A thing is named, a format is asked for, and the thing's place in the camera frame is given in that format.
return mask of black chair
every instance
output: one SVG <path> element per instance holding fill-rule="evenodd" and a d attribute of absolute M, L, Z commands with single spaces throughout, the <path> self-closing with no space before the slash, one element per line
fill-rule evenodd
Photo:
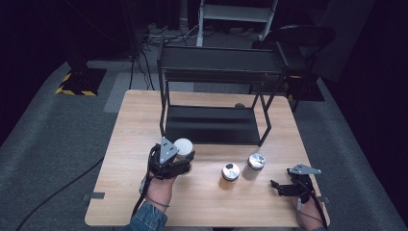
<path fill-rule="evenodd" d="M 315 75 L 313 66 L 316 58 L 325 46 L 336 37 L 336 32 L 329 27 L 316 25 L 288 25 L 275 29 L 262 41 L 254 41 L 252 49 L 268 49 L 276 41 L 281 43 L 282 49 L 289 63 L 285 81 L 291 76 L 300 78 L 300 84 L 294 90 L 296 101 L 292 107 L 295 112 L 297 104 L 306 87 L 315 84 L 318 75 Z"/>

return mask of gray carpet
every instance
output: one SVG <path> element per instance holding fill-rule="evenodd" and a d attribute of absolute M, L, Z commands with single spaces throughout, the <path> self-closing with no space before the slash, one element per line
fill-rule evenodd
<path fill-rule="evenodd" d="M 249 48 L 253 40 L 214 34 L 204 38 L 204 45 L 217 41 L 218 46 Z M 156 80 L 153 48 L 146 56 Z M 67 64 L 62 65 L 49 76 L 0 147 L 0 230 L 15 230 L 45 198 L 104 156 L 129 87 L 131 64 L 89 62 L 89 67 L 108 69 L 98 96 L 55 94 L 69 70 Z M 132 88 L 146 88 L 143 78 L 135 70 Z M 206 90 L 199 85 L 174 87 Z M 229 87 L 222 90 L 240 88 Z M 322 81 L 319 87 L 325 101 L 300 102 L 294 116 L 313 167 L 323 172 L 317 178 L 331 201 L 327 205 L 330 230 L 407 230 Z M 21 230 L 112 230 L 88 227 L 84 222 L 88 202 L 83 195 L 92 192 L 99 168 L 45 203 Z"/>

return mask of sleeve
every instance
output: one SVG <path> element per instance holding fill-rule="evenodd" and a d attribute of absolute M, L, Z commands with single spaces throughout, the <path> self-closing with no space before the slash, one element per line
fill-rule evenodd
<path fill-rule="evenodd" d="M 313 231 L 327 231 L 327 229 L 320 227 L 320 228 L 316 228 Z"/>
<path fill-rule="evenodd" d="M 160 231 L 167 222 L 167 216 L 149 202 L 144 201 L 124 231 Z"/>

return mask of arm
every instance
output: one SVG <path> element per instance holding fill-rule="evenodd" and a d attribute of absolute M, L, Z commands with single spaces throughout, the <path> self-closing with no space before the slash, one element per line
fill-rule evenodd
<path fill-rule="evenodd" d="M 165 212 L 171 200 L 175 179 L 175 177 L 165 180 L 153 178 L 147 191 L 146 201 L 123 230 L 163 230 L 167 222 Z"/>
<path fill-rule="evenodd" d="M 301 205 L 300 211 L 297 211 L 298 197 L 291 197 L 292 204 L 296 208 L 296 219 L 299 224 L 307 231 L 324 231 L 320 213 L 316 208 L 315 201 L 310 199 Z"/>

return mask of black metal shelf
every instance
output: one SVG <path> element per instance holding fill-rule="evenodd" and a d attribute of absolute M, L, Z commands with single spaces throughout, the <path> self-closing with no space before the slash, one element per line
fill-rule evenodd
<path fill-rule="evenodd" d="M 167 110 L 166 137 L 181 137 L 195 143 L 258 144 L 254 111 L 251 108 L 170 106 Z"/>
<path fill-rule="evenodd" d="M 163 107 L 162 136 L 170 141 L 187 138 L 195 143 L 262 145 L 271 129 L 268 108 L 288 67 L 279 43 L 270 50 L 249 50 L 164 46 L 162 39 L 157 66 Z M 276 83 L 266 100 L 263 85 L 271 79 Z M 172 105 L 168 82 L 248 84 L 248 88 L 249 85 L 258 86 L 258 91 L 250 108 Z M 261 101 L 267 122 L 262 137 L 254 112 L 258 101 Z"/>

